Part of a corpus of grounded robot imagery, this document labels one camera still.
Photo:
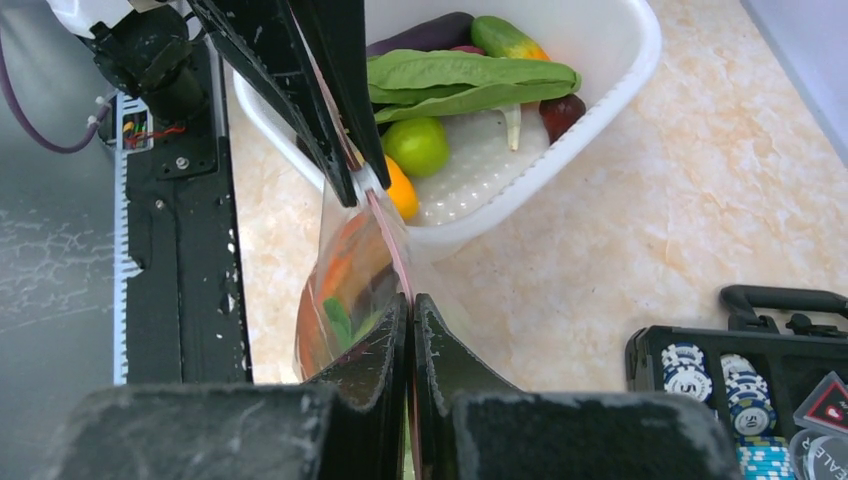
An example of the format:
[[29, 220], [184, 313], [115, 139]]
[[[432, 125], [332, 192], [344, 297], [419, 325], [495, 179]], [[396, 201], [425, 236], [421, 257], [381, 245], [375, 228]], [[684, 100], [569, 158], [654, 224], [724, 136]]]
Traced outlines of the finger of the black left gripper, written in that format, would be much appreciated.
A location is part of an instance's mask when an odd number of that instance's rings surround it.
[[358, 204], [342, 135], [287, 1], [189, 3], [219, 54], [301, 137], [344, 207]]
[[381, 187], [388, 188], [390, 174], [368, 91], [364, 2], [292, 1], [290, 8], [344, 125]]

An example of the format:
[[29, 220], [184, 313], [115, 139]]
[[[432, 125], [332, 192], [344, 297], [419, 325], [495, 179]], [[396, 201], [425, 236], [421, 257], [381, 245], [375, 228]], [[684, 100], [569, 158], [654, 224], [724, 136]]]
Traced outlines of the white plastic basket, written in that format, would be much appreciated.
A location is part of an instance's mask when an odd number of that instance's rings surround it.
[[364, 9], [368, 42], [455, 11], [497, 16], [582, 78], [578, 95], [587, 111], [556, 142], [533, 105], [522, 110], [516, 150], [497, 111], [444, 120], [451, 159], [415, 181], [420, 209], [408, 225], [411, 243], [431, 260], [492, 230], [553, 179], [645, 85], [662, 49], [645, 1], [368, 1]]

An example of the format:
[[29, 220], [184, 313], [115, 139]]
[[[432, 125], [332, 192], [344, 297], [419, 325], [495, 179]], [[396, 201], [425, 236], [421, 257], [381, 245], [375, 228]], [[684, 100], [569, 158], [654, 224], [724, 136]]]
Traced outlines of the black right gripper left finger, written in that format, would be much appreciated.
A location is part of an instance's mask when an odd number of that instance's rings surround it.
[[301, 384], [148, 384], [85, 397], [50, 479], [399, 479], [407, 299]]

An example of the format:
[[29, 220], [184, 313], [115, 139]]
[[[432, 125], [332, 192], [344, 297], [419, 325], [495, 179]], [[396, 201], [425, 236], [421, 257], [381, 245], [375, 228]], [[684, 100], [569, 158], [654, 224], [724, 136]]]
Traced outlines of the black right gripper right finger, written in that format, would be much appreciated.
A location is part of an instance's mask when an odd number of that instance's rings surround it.
[[732, 443], [694, 400], [526, 392], [495, 373], [420, 294], [411, 313], [410, 437], [420, 479], [737, 479]]

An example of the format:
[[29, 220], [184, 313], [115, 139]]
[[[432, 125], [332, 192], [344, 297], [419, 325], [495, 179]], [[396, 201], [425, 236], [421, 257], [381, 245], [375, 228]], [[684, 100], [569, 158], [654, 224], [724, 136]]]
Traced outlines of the clear zip top bag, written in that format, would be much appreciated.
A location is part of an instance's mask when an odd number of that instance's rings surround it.
[[318, 258], [298, 310], [295, 367], [309, 479], [476, 479], [466, 398], [490, 377], [469, 317], [412, 245], [375, 172], [346, 174], [353, 206], [324, 189]]

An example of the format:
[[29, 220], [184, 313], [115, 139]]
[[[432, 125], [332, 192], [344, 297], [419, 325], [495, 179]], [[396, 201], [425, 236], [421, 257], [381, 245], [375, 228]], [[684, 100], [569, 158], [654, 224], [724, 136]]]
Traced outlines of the orange carrot toy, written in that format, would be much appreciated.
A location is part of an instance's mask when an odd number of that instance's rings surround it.
[[317, 375], [364, 339], [397, 288], [374, 216], [363, 211], [332, 222], [301, 292], [294, 341], [298, 378]]

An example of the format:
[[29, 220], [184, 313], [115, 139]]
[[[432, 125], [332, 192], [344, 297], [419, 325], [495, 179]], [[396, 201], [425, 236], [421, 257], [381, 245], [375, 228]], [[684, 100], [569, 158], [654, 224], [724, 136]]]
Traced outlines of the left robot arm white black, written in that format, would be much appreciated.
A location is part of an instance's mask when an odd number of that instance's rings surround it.
[[[164, 120], [199, 111], [188, 27], [169, 2], [53, 1], [50, 9], [118, 90]], [[304, 140], [342, 205], [358, 202], [356, 160], [389, 186], [368, 92], [362, 2], [193, 1], [190, 9], [223, 58]]]

